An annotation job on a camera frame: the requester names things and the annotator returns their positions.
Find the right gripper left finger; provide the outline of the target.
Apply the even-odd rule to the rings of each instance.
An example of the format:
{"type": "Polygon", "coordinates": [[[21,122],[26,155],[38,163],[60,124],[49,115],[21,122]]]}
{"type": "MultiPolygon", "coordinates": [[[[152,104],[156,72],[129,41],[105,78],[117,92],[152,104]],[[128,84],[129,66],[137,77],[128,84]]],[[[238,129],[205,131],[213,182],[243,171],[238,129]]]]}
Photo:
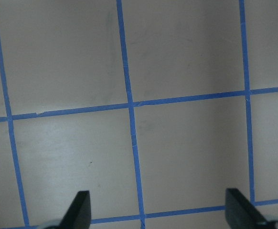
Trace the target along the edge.
{"type": "Polygon", "coordinates": [[[60,221],[59,229],[88,229],[91,224],[91,202],[90,192],[79,191],[63,219],[60,221]]]}

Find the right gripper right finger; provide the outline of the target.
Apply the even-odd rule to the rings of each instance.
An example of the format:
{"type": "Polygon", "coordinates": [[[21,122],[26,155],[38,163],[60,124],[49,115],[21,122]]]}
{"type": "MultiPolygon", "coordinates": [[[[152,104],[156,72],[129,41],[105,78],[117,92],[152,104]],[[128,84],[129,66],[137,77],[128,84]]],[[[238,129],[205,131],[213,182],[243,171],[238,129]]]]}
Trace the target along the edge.
{"type": "Polygon", "coordinates": [[[225,219],[231,229],[265,229],[268,221],[237,189],[225,191],[225,219]]]}

